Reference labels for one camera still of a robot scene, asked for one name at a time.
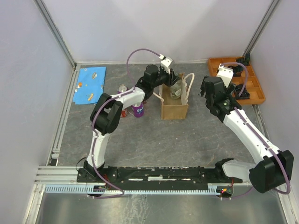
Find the clear glass bottle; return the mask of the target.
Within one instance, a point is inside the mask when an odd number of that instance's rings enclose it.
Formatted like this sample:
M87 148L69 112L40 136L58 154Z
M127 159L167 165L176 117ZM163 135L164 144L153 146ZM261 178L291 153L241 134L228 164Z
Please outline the clear glass bottle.
M170 87L170 97L179 99L182 93L182 80L179 79L173 86Z

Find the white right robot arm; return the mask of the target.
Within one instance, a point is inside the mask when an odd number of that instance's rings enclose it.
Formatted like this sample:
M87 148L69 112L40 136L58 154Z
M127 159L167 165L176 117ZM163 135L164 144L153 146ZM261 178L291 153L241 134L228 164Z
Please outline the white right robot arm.
M210 113L235 133L250 152L254 163L230 159L214 171L215 179L226 182L236 177L250 182L260 193L273 189L288 195L291 191L293 154L279 149L256 128L232 96L234 88L233 84L226 87L220 77L205 76L200 94L205 97Z

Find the purple soda can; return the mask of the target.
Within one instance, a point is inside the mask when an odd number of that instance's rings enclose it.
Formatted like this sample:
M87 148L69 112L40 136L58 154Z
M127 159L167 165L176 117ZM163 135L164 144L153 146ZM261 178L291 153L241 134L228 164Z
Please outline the purple soda can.
M133 115L136 118L140 118L144 115L143 102L135 103L135 104L131 105L131 108L133 110Z
M128 91L128 87L127 87L126 85L124 85L124 84L121 84L121 85L118 87L118 89L117 89L118 94L120 94L120 93L124 93L124 92L126 92L126 91Z

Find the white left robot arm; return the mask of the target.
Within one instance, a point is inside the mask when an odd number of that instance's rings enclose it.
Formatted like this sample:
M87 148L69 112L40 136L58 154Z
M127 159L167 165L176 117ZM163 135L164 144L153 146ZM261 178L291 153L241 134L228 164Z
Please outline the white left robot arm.
M173 69L166 71L163 66L150 64L133 88L116 95L103 93L100 96L90 116L93 139L90 153L84 162L89 179L99 182L103 178L101 168L105 163L107 143L111 133L118 127L122 110L148 100L153 95L154 88L163 84L172 87L179 80L181 76Z

